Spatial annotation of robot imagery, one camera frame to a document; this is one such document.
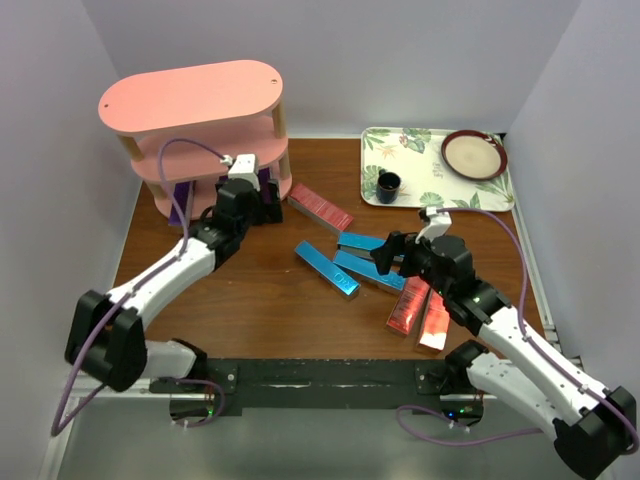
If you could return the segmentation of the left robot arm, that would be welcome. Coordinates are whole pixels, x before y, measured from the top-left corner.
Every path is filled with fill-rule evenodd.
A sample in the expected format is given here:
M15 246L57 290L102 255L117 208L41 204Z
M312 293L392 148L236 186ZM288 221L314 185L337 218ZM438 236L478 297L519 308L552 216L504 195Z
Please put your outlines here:
M145 331L169 303L231 258L250 227L283 220L275 180L256 189L248 180L227 179L216 190L215 205L154 265L105 294L80 297L64 353L74 370L116 392L140 379L172 378L185 392L205 385L202 350L179 340L150 341Z

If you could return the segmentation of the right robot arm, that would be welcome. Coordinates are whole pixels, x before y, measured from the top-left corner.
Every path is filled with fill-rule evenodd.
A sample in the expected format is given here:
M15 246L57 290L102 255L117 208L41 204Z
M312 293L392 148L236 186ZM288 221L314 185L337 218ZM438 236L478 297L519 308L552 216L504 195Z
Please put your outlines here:
M583 479L598 478L616 459L638 451L633 395L591 378L532 329L476 274L463 239L392 232L371 256L382 274L401 258L400 275L425 281L450 318L474 335L450 356L445 379L452 390L475 388L500 399L549 438Z

